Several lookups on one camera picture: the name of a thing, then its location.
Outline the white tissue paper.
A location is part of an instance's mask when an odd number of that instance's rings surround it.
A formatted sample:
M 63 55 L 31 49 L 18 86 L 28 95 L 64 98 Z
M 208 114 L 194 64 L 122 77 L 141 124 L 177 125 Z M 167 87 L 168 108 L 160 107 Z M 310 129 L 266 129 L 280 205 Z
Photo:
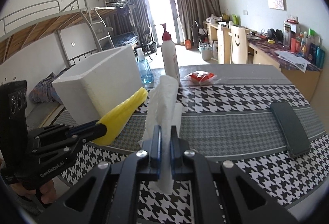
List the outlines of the white tissue paper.
M 161 127 L 161 169 L 160 179 L 149 184 L 150 189 L 163 194 L 173 190 L 171 174 L 170 138 L 171 127 L 180 131 L 182 104 L 177 102 L 178 81 L 171 76 L 163 75 L 160 83 L 148 93 L 149 103 L 145 122 L 145 130 L 139 143 L 153 137 L 154 127 Z

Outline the white foam box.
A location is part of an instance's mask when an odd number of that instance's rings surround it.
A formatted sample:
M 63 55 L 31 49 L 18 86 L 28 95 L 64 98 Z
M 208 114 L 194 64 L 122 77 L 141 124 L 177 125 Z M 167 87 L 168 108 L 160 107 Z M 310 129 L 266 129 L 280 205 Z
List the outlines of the white foam box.
M 95 53 L 52 82 L 64 107 L 81 125 L 100 119 L 142 87 L 130 46 Z

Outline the blue patterned quilt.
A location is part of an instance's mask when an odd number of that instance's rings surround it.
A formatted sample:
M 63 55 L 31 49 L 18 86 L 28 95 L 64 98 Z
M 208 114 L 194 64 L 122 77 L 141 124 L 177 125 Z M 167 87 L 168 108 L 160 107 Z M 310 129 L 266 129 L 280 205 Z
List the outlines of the blue patterned quilt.
M 52 72 L 46 78 L 39 81 L 29 93 L 29 100 L 34 104 L 52 102 L 63 104 L 52 83 L 67 70 L 69 69 L 65 68 L 57 75 Z

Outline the blue liquid clear bottle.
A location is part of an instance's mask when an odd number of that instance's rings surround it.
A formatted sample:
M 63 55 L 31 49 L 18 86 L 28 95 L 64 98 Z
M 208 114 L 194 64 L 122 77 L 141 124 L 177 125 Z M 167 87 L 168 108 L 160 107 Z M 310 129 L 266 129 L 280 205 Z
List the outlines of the blue liquid clear bottle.
M 140 74 L 142 84 L 149 85 L 154 81 L 152 70 L 149 66 L 149 62 L 145 59 L 141 48 L 136 49 L 137 52 L 137 67 Z

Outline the houndstooth table cloth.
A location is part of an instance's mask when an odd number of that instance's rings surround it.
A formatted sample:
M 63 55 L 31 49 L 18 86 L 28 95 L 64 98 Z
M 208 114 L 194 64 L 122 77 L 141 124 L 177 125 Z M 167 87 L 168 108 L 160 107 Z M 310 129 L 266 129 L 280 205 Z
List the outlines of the houndstooth table cloth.
M 213 161 L 233 160 L 298 220 L 312 217 L 315 223 L 328 223 L 328 134 L 292 83 L 278 75 L 271 79 L 265 76 L 224 81 L 222 77 L 219 82 L 199 86 L 182 78 L 177 93 L 177 102 L 182 104 L 180 137 Z M 138 150 L 148 99 L 110 147 L 87 144 L 77 162 L 60 179 L 72 186 L 95 164 L 119 162 Z M 310 140 L 309 153 L 289 158 L 284 136 L 269 110 L 276 101 L 289 102 L 294 108 Z M 188 182 L 175 182 L 169 194 L 151 190 L 148 183 L 142 183 L 138 221 L 192 223 L 190 204 Z

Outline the red white snack packet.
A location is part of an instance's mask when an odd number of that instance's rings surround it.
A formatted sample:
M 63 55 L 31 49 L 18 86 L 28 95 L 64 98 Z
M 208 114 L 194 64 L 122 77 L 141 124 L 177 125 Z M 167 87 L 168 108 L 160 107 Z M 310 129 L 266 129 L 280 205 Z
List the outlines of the red white snack packet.
M 212 83 L 217 78 L 217 76 L 212 72 L 198 70 L 189 73 L 185 76 L 185 78 L 192 82 L 198 83 L 199 85 L 205 85 Z

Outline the grey metal bunk bed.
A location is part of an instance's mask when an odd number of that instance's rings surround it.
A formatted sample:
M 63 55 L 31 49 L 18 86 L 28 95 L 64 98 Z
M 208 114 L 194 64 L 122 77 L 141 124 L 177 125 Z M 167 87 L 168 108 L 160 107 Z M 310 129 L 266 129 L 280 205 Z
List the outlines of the grey metal bunk bed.
M 65 57 L 68 67 L 83 57 L 119 47 L 115 43 L 113 28 L 107 18 L 115 13 L 115 3 L 98 0 L 100 7 L 90 7 L 88 0 L 73 0 L 61 7 L 58 0 L 49 0 L 29 5 L 1 17 L 1 63 L 7 61 L 28 45 L 49 35 L 61 36 L 61 31 L 85 24 L 89 28 L 95 48 L 75 57 Z

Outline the black folding chair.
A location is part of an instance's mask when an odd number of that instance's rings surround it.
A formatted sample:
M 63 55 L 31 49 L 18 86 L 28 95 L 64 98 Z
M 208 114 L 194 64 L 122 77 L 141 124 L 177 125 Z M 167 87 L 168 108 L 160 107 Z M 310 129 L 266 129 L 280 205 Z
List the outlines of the black folding chair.
M 140 47 L 142 51 L 148 55 L 149 59 L 153 61 L 151 54 L 155 53 L 157 55 L 157 43 L 153 38 L 152 28 L 148 28 L 144 31 Z

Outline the dark green phone case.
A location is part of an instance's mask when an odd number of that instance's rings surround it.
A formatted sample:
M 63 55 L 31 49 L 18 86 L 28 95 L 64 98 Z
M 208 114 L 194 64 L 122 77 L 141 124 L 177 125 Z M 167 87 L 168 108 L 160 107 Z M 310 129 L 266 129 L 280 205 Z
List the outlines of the dark green phone case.
M 308 153 L 311 144 L 302 123 L 290 104 L 274 102 L 271 103 L 270 110 L 282 131 L 289 156 L 294 159 Z

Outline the white lotion pump bottle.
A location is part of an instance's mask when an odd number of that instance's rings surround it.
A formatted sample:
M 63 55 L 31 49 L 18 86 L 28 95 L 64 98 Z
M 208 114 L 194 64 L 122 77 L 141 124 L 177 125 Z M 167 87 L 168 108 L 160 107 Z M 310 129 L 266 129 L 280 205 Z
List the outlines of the white lotion pump bottle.
M 172 41 L 170 33 L 167 31 L 166 24 L 162 23 L 161 25 L 163 27 L 163 42 L 161 45 L 161 52 L 163 57 L 164 70 L 166 75 L 175 78 L 179 84 L 180 72 L 177 61 L 176 46 L 175 43 Z

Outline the white bucket on floor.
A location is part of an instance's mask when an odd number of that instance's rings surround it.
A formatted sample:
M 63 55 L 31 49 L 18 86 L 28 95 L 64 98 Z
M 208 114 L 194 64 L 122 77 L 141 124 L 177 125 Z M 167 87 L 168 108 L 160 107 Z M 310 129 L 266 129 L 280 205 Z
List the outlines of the white bucket on floor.
M 209 43 L 202 43 L 198 47 L 204 61 L 209 61 L 213 57 L 213 49 Z

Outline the smiley wooden chair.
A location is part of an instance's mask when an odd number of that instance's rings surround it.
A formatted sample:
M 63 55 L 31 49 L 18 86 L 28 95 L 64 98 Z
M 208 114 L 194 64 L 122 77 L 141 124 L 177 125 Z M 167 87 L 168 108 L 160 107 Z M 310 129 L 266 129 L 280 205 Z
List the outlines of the smiley wooden chair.
M 231 37 L 231 63 L 248 63 L 248 39 L 245 28 L 232 25 L 230 27 Z

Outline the far wooden desk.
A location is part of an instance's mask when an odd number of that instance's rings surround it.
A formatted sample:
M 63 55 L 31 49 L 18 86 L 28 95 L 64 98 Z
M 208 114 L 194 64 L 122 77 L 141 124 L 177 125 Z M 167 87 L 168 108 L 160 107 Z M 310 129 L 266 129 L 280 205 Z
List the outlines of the far wooden desk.
M 231 37 L 230 27 L 224 26 L 220 23 L 208 23 L 203 22 L 204 27 L 207 28 L 208 39 L 210 45 L 213 47 L 214 59 L 217 59 L 219 64 L 233 64 L 231 63 Z M 248 63 L 252 63 L 252 57 L 249 54 L 248 44 Z

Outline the wooden desk with cloth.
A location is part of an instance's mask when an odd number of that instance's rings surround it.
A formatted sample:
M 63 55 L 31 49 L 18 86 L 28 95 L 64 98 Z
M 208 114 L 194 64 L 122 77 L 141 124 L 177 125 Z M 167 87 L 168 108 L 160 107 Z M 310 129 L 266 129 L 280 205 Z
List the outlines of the wooden desk with cloth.
M 285 51 L 279 43 L 270 44 L 257 36 L 248 36 L 248 46 L 253 53 L 253 64 L 272 65 L 277 68 L 301 94 L 310 102 L 315 93 L 321 70 L 313 64 L 308 64 L 303 72 L 293 64 L 278 57 L 277 51 Z

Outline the brown left curtain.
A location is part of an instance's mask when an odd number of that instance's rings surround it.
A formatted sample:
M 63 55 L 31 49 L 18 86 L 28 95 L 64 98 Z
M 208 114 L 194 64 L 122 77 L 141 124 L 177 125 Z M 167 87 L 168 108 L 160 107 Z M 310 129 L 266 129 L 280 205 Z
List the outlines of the brown left curtain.
M 107 18 L 107 24 L 113 28 L 113 35 L 119 36 L 134 32 L 142 37 L 149 28 L 149 19 L 145 0 L 110 0 L 115 3 L 116 11 Z

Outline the newspaper on desk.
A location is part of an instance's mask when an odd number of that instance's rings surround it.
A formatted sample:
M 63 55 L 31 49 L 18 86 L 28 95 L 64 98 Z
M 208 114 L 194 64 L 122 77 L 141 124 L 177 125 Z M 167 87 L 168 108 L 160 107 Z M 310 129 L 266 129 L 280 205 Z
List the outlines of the newspaper on desk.
M 290 51 L 274 51 L 274 52 L 280 59 L 290 62 L 292 64 L 301 64 L 301 65 L 310 64 L 310 62 L 304 59 L 303 57 L 295 55 Z

